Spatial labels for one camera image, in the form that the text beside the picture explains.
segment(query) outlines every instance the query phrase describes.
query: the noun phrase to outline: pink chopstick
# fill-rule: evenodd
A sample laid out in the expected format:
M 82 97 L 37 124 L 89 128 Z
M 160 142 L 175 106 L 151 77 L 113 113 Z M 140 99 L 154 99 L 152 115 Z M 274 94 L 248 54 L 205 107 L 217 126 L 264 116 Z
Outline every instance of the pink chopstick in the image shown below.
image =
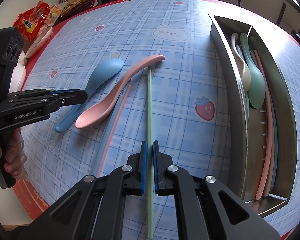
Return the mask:
M 126 91 L 126 94 L 124 95 L 124 98 L 121 102 L 121 105 L 120 105 L 120 108 L 119 108 L 119 111 L 115 117 L 115 120 L 114 120 L 114 124 L 112 126 L 112 129 L 110 131 L 110 134 L 109 134 L 109 137 L 108 137 L 108 140 L 107 140 L 107 144 L 106 144 L 106 147 L 105 147 L 105 150 L 103 151 L 102 153 L 102 159 L 101 159 L 101 162 L 100 162 L 100 166 L 99 166 L 99 170 L 98 170 L 98 173 L 97 173 L 97 178 L 100 176 L 100 173 L 101 173 L 101 170 L 102 170 L 102 167 L 103 167 L 103 163 L 105 162 L 105 158 L 106 158 L 106 153 L 108 151 L 108 148 L 110 146 L 110 143 L 111 143 L 111 139 L 112 139 L 112 136 L 113 136 L 113 133 L 114 133 L 114 130 L 117 126 L 117 123 L 119 121 L 119 118 L 120 118 L 120 114 L 122 112 L 122 109 L 124 107 L 124 104 L 126 103 L 127 101 L 127 98 L 128 98 L 128 95 L 130 93 L 130 90 L 131 90 L 131 85 L 128 86 L 128 89 Z
M 261 175 L 261 180 L 259 184 L 259 188 L 257 190 L 256 194 L 256 200 L 259 200 L 262 197 L 263 190 L 266 185 L 266 180 L 269 172 L 269 166 L 270 166 L 270 161 L 271 161 L 271 148 L 272 148 L 272 140 L 273 140 L 273 120 L 272 120 L 272 113 L 271 113 L 271 103 L 270 103 L 270 93 L 269 93 L 269 87 L 267 84 L 265 72 L 263 71 L 262 63 L 259 57 L 258 52 L 255 50 L 254 54 L 256 55 L 256 60 L 258 63 L 258 67 L 263 75 L 263 78 L 266 83 L 266 107 L 267 107 L 267 117 L 268 117 L 268 131 L 267 131 L 267 145 L 266 145 L 266 158 L 265 158 L 265 163 L 263 166 L 263 171 Z

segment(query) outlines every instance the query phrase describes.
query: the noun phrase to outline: star print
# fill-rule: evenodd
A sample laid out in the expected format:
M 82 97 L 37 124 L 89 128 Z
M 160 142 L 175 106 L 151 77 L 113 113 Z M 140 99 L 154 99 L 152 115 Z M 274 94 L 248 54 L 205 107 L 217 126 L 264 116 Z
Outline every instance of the star print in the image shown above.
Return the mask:
M 118 52 L 114 52 L 112 54 L 110 54 L 110 58 L 117 58 L 119 56 L 120 53 Z
M 55 146 L 54 146 L 54 141 L 51 141 L 51 142 L 50 142 L 49 147 L 50 147 L 51 150 L 53 150 L 53 149 L 55 148 Z

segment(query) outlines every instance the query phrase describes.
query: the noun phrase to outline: red snack bag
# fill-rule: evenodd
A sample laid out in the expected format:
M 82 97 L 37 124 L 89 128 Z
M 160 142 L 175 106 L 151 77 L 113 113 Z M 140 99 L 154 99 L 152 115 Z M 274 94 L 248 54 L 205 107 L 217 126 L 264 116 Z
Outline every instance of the red snack bag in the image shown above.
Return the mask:
M 13 26 L 16 26 L 26 41 L 33 41 L 50 12 L 50 7 L 44 1 L 39 1 L 36 7 L 20 13 Z

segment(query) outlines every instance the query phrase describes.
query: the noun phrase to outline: stainless steel tray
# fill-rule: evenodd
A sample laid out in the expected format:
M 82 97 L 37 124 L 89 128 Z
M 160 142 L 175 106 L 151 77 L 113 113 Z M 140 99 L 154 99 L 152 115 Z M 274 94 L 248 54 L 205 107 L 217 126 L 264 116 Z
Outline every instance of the stainless steel tray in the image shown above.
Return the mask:
M 231 125 L 231 155 L 227 186 L 262 217 L 285 206 L 291 196 L 297 163 L 297 132 L 291 98 L 283 75 L 262 39 L 251 26 L 232 19 L 210 15 L 210 34 L 216 46 L 227 88 Z M 270 195 L 255 200 L 266 150 L 266 113 L 250 108 L 248 120 L 245 95 L 239 71 L 230 49 L 232 33 L 241 32 L 258 41 L 267 83 L 273 101 L 278 130 L 278 160 L 274 188 Z

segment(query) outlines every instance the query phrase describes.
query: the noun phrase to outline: metal screw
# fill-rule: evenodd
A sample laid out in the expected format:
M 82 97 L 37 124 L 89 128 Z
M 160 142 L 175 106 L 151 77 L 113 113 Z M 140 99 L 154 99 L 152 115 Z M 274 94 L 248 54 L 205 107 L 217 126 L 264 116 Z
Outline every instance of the metal screw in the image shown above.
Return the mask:
M 209 175 L 206 177 L 206 182 L 208 183 L 215 183 L 216 182 L 216 178 L 213 177 L 212 175 Z
M 178 170 L 178 167 L 176 165 L 170 165 L 168 167 L 168 171 L 176 172 L 177 170 Z
M 123 170 L 123 171 L 131 171 L 131 170 L 132 170 L 132 166 L 131 166 L 131 165 L 128 165 L 128 164 L 123 165 L 123 166 L 122 166 L 122 170 Z
M 92 175 L 87 175 L 84 177 L 84 181 L 87 183 L 93 182 L 94 181 L 94 177 Z

